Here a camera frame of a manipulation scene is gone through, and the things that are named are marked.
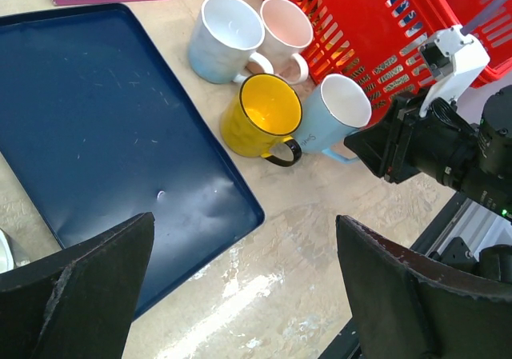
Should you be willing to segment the small light blue mug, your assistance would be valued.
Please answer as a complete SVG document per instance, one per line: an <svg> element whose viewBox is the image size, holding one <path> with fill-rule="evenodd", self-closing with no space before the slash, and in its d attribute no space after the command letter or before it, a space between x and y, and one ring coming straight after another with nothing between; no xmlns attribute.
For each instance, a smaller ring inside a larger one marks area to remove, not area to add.
<svg viewBox="0 0 512 359"><path fill-rule="evenodd" d="M369 124L372 107L359 84L341 74L329 74L302 108L302 122L293 137L304 154L324 154L343 164L359 160L331 149Z"/></svg>

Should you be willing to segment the dark grey mug tray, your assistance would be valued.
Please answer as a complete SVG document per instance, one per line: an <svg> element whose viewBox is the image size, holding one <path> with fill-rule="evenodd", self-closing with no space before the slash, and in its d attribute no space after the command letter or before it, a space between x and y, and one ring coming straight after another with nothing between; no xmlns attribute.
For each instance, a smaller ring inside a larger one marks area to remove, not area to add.
<svg viewBox="0 0 512 359"><path fill-rule="evenodd" d="M30 259L25 250L3 230L0 231L0 239L0 273L6 273L13 269L30 264Z"/></svg>

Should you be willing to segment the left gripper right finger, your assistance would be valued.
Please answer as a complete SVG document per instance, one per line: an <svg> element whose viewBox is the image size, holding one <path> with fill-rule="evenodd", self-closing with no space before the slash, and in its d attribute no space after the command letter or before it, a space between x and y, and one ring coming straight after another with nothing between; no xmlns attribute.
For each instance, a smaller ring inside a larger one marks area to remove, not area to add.
<svg viewBox="0 0 512 359"><path fill-rule="evenodd" d="M467 273L337 216L338 260L366 358L509 358L511 248Z"/></svg>

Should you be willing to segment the pink mug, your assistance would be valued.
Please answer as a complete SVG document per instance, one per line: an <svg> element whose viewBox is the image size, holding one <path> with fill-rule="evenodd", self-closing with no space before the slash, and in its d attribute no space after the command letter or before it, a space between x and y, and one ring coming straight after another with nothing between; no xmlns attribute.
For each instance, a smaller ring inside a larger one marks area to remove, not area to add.
<svg viewBox="0 0 512 359"><path fill-rule="evenodd" d="M289 0L263 0L259 15L265 28L259 53L287 83L292 86L303 83L309 76L309 66L301 52L314 38L310 20Z"/></svg>

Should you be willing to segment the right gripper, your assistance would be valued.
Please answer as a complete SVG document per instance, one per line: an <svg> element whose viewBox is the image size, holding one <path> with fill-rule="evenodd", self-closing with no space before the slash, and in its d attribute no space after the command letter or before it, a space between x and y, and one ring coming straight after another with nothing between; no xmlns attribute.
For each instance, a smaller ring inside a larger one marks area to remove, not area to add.
<svg viewBox="0 0 512 359"><path fill-rule="evenodd" d="M428 158L415 144L426 124L419 117L426 93L400 93L380 123L345 138L344 145L374 176L398 184L420 173L430 175Z"/></svg>

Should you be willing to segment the yellow mug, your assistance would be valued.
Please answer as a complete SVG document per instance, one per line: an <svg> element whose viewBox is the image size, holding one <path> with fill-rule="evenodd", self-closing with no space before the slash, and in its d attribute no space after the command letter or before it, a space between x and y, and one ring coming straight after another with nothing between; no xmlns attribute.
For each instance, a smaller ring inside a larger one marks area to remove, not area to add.
<svg viewBox="0 0 512 359"><path fill-rule="evenodd" d="M242 84L220 119L225 144L245 158L264 158L291 167L302 157L293 138L302 103L291 85L273 74L255 74Z"/></svg>

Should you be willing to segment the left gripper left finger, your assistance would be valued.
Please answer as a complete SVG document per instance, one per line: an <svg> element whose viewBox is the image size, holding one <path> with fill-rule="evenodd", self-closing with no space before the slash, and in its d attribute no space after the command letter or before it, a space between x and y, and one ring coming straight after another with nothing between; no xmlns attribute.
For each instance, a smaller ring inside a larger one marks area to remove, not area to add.
<svg viewBox="0 0 512 359"><path fill-rule="evenodd" d="M3 358L120 358L154 244L140 213L1 276Z"/></svg>

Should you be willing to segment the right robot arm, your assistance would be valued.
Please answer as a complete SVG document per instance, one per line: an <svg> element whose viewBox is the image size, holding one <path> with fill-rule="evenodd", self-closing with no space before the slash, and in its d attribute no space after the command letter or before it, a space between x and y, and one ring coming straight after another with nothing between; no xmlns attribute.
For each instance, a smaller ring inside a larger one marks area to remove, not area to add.
<svg viewBox="0 0 512 359"><path fill-rule="evenodd" d="M490 96L473 125L442 98L420 116L427 92L397 95L380 122L346 137L345 146L389 183L424 173L510 220L511 88Z"/></svg>

